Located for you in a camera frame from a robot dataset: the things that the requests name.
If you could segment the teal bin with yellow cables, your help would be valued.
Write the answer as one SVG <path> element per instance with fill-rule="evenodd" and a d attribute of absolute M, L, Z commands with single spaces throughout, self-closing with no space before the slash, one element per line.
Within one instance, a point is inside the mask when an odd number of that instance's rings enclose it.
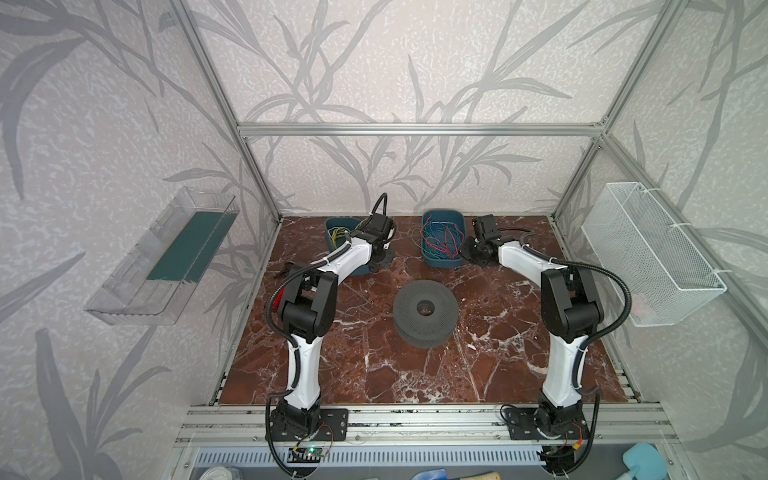
<path fill-rule="evenodd" d="M 329 253 L 321 261 L 321 270 L 335 273 L 341 284 L 355 272 L 367 267 L 371 257 L 371 246 L 356 237 L 356 228 L 364 220 L 352 218 L 332 219 L 327 225 L 326 235 Z"/>

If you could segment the teal bin with red cables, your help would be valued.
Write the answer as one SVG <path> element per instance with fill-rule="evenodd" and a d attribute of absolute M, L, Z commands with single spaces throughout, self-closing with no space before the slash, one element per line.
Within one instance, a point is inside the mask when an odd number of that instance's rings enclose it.
<path fill-rule="evenodd" d="M 459 268 L 464 262 L 460 249 L 465 239 L 465 218 L 459 211 L 438 209 L 422 215 L 419 246 L 429 267 Z"/>

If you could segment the dark grey foam spool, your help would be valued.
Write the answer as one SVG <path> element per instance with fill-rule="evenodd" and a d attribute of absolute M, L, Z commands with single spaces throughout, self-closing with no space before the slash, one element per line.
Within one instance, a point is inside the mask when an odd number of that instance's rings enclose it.
<path fill-rule="evenodd" d="M 393 304 L 398 334 L 410 345 L 431 349 L 447 342 L 458 324 L 459 306 L 452 291 L 433 280 L 402 287 Z"/>

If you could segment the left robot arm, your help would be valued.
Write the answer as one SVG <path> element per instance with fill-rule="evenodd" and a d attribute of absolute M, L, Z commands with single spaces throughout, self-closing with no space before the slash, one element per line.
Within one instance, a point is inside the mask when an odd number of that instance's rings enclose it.
<path fill-rule="evenodd" d="M 304 438 L 321 428 L 319 367 L 324 336 L 336 315 L 339 285 L 358 268 L 382 262 L 394 237 L 393 218 L 372 212 L 355 229 L 345 232 L 337 248 L 323 258 L 292 267 L 265 306 L 268 327 L 289 348 L 288 383 L 268 396 L 269 440 Z"/>

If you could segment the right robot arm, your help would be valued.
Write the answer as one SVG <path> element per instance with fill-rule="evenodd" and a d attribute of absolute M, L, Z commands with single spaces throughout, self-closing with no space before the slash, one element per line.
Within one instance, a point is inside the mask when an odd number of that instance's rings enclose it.
<path fill-rule="evenodd" d="M 589 347 L 621 326 L 632 309 L 626 283 L 597 265 L 557 259 L 533 249 L 532 234 L 519 227 L 519 238 L 505 236 L 493 215 L 472 220 L 474 234 L 461 247 L 462 256 L 479 266 L 502 266 L 532 281 L 540 289 L 541 319 L 550 336 L 548 371 L 535 407 L 504 405 L 502 422 L 513 440 L 560 440 L 579 433 L 586 439 L 592 429 L 583 415 L 584 399 L 599 395 L 587 390 L 582 376 Z M 595 274 L 612 280 L 624 295 L 624 307 L 611 326 L 601 330 L 604 309 Z"/>

